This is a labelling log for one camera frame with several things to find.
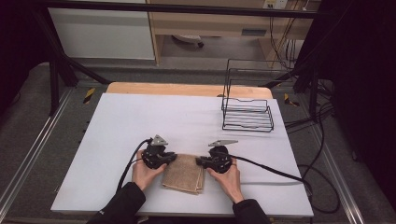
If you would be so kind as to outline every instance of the black wire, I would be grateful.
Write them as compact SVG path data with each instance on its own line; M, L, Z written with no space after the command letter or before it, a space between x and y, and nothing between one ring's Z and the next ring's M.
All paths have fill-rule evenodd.
M327 104L329 104L329 103L326 103L326 104L324 104L323 106L320 107L319 114L321 113L321 111L322 111L322 109L324 108L324 106L327 105ZM321 154L321 152L322 152L322 150L323 150L323 146L324 146L324 136L325 136L325 134L324 134L324 129L323 129L323 123L322 123L321 116L318 116L318 123L319 123L319 128L320 128L321 133L322 133L321 139L320 139L320 148L319 148L319 151L318 151L316 157L315 157L315 158L311 161L311 163L309 164L308 169L305 170L305 172L304 172L304 174L303 174L303 178L305 178L305 176L306 176L306 174L308 173L308 171L310 170L310 168L311 168L311 167L314 165L314 163L318 160L318 158L319 158L319 156L320 156L320 154Z
M293 49L293 65L295 65L296 62L296 42L297 40L292 40L292 49Z
M141 160L143 160L143 159L140 158L140 159L134 160L134 161L131 162L131 164L134 164L135 162L141 161Z
M304 164L299 164L299 165L297 165L297 166L298 166L298 167L308 167L308 165L304 165ZM337 205L336 205L335 208L332 209L332 210L324 210L324 209L321 209L321 208L318 208L318 207L314 206L314 205L311 203L312 207L313 207L314 209L318 210L319 212L325 213L325 214L332 214L332 213L337 212L338 209L340 209L341 200L340 200L340 195L338 194L338 191L337 191L337 189L335 188L334 184L332 183L332 181L331 181L329 178L326 177L326 175L324 175L324 174L323 174L320 170L318 170L317 168L311 167L310 169L313 170L313 171L315 171L315 172L317 172L317 174L319 174L319 175L320 175L320 176L332 187L332 190L334 191L334 193L335 193L335 195L336 195L336 198L337 198Z
M243 158L243 157L238 157L238 156L234 156L234 155L227 154L227 153L223 153L223 152L216 152L216 153L217 153L217 154L220 154L220 155L225 155L225 156L228 155L228 156L230 156L230 157L232 157L232 158L235 158L235 159L237 159L237 160L240 160L240 161L247 161L247 162L249 162L249 163L251 163L251 164L253 164L253 165L260 166L262 169L267 170L267 171L269 171L269 172L271 172L271 173L274 173L274 174L276 174L276 175L282 175L282 176L285 176L285 177L287 177L287 178L290 178L290 179L293 179L293 180L297 180L297 181L299 181L299 182L302 182L305 186L308 187L309 194L312 194L312 187L311 187L311 185L310 185L306 180L304 180L303 178L300 178L300 177L295 176L295 175L289 175L289 174L283 173L283 172L278 171L278 170L276 170L276 169L274 169L274 168L271 168L271 167L269 167L269 166L265 166L265 165L263 165L263 164L259 164L259 163L255 162L255 161L251 161L251 160L246 159L246 158Z
M126 165L124 172L122 173L122 176L120 178L119 184L117 185L117 191L116 192L118 192L122 188L122 183L123 183L123 181L125 179L126 174L129 171L129 168L131 167L131 164L134 162L133 159L134 159L134 156L136 155L137 151L143 146L143 144L149 143L151 141L152 141L152 138L146 139L143 142L141 142L139 144L139 146L136 148L136 150L134 151L134 154L132 155L131 159L129 160L128 164Z
M288 56L288 54L289 54L289 43L290 43L290 40L288 40L288 43L286 44L286 52L285 52L286 60L289 59L289 56Z
M318 116L322 116L323 120L325 120L327 117L329 117L329 115L332 112L333 112L333 107L329 107L328 109L326 109L326 111L322 112L321 114L317 113L317 117ZM307 122L315 122L315 120L313 119L313 117L309 117L307 119L300 119L300 120L296 120L296 121L293 121L293 122L288 122L288 124L287 124L287 122L285 122L285 128L286 128L286 130L289 130L291 128L295 128L295 127L298 127L300 125L303 125L303 124L305 124Z
M332 107L332 105L331 106L327 106L327 107L323 106L323 110L324 111L322 111L321 113L319 113L319 112L316 113L316 117L322 116L324 118L327 118L331 114L330 112L333 111L333 107ZM310 121L314 121L312 117L309 117L309 118L306 118L306 119L299 119L299 120L295 120L295 121L286 121L285 122L285 128L286 129L294 128L296 126L300 126L300 125L302 125L304 123L307 123L307 122L310 122Z
M274 17L270 17L271 46L273 47L273 50L276 53L277 59L282 62L282 57L279 56L279 52L277 51L277 48L276 48L276 43L275 43L274 36L273 36L273 30L274 30Z
M313 123L313 124L310 124L310 125L306 125L306 126L304 126L303 128L299 128L299 129L297 129L297 130L294 130L294 131L292 131L292 132L289 132L288 134L297 133L297 132L299 132L299 131L301 131L301 130L303 130L303 129L312 127L312 126L314 126L314 125L317 125L317 124L316 124L316 123Z
M289 56L289 67L291 67L291 55L293 53L293 41L291 41L290 56Z

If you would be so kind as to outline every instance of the white table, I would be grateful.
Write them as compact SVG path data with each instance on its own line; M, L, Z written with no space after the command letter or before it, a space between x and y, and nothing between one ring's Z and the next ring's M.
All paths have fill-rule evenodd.
M231 154L300 176L276 100L269 100L275 129L270 133L223 131L221 98L105 93L92 117L58 195L51 207L65 214L95 213L114 195L134 149L159 134L167 151L208 156L207 145L219 139ZM242 191L272 217L312 217L304 186L240 161ZM131 181L131 172L125 183ZM158 177L145 192L138 215L230 217L232 203L219 184L205 176L202 194L165 189Z

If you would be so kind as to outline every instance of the black wire rack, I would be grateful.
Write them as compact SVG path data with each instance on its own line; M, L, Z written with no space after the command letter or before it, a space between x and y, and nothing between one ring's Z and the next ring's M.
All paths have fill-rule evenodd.
M232 62L248 63L248 65L235 66ZM251 63L263 64L264 67L253 66L255 68L251 68ZM223 130L267 133L274 130L274 120L267 100L233 98L230 97L230 92L232 86L258 87L265 81L274 81L277 77L289 72L287 66L284 65L281 61L228 60L221 102Z

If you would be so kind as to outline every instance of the black sleeve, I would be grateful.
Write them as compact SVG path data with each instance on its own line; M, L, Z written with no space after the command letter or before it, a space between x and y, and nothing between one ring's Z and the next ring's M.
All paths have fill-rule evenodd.
M134 214L145 201L146 196L136 183L127 183L87 224L134 223Z
M260 205L253 199L234 203L233 213L238 224L271 224Z

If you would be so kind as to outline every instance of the human hand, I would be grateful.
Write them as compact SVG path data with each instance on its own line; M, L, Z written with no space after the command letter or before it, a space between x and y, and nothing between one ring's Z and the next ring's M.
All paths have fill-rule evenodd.
M150 169L141 160L142 153L143 150L137 151L137 162L133 165L132 181L143 191L151 184L157 175L160 175L165 170L166 164L163 164L156 170Z
M234 203L239 203L244 199L241 191L240 172L236 166L236 159L233 158L233 165L224 174L216 173L211 168L206 169L221 185L221 188Z

